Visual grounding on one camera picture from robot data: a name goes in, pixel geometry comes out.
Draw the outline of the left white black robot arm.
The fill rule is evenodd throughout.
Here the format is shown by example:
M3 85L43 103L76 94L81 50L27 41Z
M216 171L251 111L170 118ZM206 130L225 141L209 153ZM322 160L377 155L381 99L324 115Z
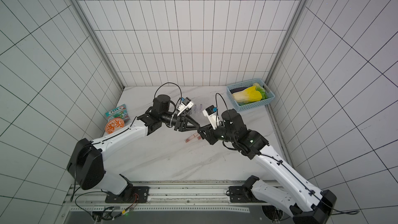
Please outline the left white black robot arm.
M133 184L123 175L107 171L104 162L128 144L152 134L163 124L179 132L200 128L200 124L189 116L194 103L188 97L181 98L173 112L169 110L171 102L168 95L161 94L153 99L153 105L144 114L126 127L93 141L78 141L66 166L74 184L82 190L100 189L107 192L107 203L137 200L139 193Z

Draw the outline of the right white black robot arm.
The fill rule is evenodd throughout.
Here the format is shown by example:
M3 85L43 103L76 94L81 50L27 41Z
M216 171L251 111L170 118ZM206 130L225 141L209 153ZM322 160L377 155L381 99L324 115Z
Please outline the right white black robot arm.
M243 187L247 197L267 202L289 215L296 224L325 224L330 218L337 197L321 190L302 177L280 156L259 132L250 130L234 109L218 115L217 108L203 110L209 124L199 128L202 139L213 145L230 142L234 149L265 168L283 189L275 188L256 176L249 177Z

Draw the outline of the blue plastic basket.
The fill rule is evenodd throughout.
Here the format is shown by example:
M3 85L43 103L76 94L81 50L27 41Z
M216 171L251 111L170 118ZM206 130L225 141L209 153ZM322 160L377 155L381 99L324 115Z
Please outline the blue plastic basket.
M275 98L275 94L259 78L228 85L227 95L237 112L269 105Z

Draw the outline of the yellow green toy cabbage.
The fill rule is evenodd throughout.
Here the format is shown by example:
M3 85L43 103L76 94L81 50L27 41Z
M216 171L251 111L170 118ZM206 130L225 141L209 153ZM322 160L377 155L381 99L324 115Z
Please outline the yellow green toy cabbage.
M239 105L251 104L268 98L266 90L258 83L254 83L251 87L242 91L235 92L232 96Z

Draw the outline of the teal mint candy bag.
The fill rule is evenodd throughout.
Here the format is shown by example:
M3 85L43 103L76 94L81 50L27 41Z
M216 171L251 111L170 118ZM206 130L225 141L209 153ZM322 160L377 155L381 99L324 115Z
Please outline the teal mint candy bag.
M106 119L108 122L115 118L120 118L124 122L128 122L130 120L125 104L122 104L106 113Z

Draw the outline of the orange white patterned bowl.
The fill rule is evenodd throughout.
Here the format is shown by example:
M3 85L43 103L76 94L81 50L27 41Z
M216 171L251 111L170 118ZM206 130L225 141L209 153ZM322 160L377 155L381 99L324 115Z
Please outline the orange white patterned bowl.
M121 118L114 118L110 120L105 126L105 133L112 134L124 127L124 120Z

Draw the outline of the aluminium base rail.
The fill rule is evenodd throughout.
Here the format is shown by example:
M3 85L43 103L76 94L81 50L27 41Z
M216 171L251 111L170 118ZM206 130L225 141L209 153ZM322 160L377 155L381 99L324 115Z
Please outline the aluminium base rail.
M79 189L66 198L66 211L83 211L98 216L133 211L233 211L248 212L251 205L274 206L287 211L297 206L293 198L275 181L199 181L135 183L123 196L103 190Z

